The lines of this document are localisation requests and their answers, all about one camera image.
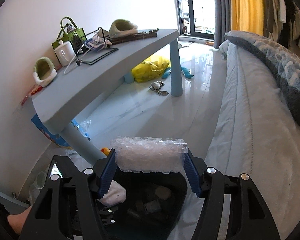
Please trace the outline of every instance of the yellow curtain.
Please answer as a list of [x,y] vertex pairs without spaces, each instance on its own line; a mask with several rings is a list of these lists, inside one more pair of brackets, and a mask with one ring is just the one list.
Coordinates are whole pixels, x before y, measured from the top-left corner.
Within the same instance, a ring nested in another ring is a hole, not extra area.
[[263,0],[231,0],[231,30],[263,35]]

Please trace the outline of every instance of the bubble wrap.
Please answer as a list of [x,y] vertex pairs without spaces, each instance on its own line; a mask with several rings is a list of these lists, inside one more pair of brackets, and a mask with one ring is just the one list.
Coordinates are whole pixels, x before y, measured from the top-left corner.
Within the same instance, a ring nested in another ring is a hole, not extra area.
[[118,167],[132,172],[183,171],[184,153],[188,152],[182,139],[118,136],[110,145],[115,149]]

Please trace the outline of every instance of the toy on floor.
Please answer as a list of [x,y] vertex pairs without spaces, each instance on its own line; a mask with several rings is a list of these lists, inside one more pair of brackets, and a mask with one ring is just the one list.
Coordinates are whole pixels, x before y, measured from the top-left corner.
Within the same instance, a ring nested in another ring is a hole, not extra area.
[[185,67],[181,67],[181,73],[186,77],[186,78],[193,78],[194,75],[191,74],[190,69],[187,69]]
[[[181,73],[186,77],[186,78],[193,78],[194,75],[190,73],[190,69],[187,69],[185,67],[181,67]],[[165,79],[171,74],[171,67],[167,67],[161,76],[161,78]]]
[[163,73],[163,75],[161,76],[161,78],[165,79],[167,78],[168,76],[170,76],[171,74],[171,67],[167,67]]
[[110,153],[110,150],[109,150],[109,148],[107,148],[107,147],[103,147],[102,149],[101,149],[101,151],[105,154],[105,155],[109,155],[109,153]]
[[207,41],[207,42],[206,42],[206,45],[208,45],[208,46],[213,46],[213,45],[214,45],[214,42],[213,42],[213,41]]
[[162,81],[156,81],[156,82],[152,82],[149,88],[153,92],[156,92],[159,96],[167,96],[168,95],[167,91],[159,91],[159,89],[162,88],[163,86],[164,83]]

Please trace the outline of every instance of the screw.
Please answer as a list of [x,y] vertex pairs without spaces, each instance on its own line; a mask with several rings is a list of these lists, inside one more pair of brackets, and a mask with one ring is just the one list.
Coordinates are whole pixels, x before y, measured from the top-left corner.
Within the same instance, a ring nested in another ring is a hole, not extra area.
[[216,173],[216,169],[215,168],[207,168],[207,172],[210,173],[210,174],[213,174],[213,173]]
[[93,169],[88,168],[88,169],[84,170],[84,174],[86,174],[86,175],[90,175],[92,173],[93,173]]
[[53,174],[51,177],[50,177],[51,180],[57,180],[59,179],[59,175],[58,174]]
[[249,175],[248,174],[242,174],[241,178],[244,180],[248,180],[249,179]]

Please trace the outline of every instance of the yellow plastic bag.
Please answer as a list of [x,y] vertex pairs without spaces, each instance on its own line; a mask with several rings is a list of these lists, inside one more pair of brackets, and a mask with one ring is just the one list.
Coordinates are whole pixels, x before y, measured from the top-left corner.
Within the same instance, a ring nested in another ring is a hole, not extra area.
[[146,82],[162,75],[170,60],[158,55],[152,55],[132,69],[134,79],[138,83]]

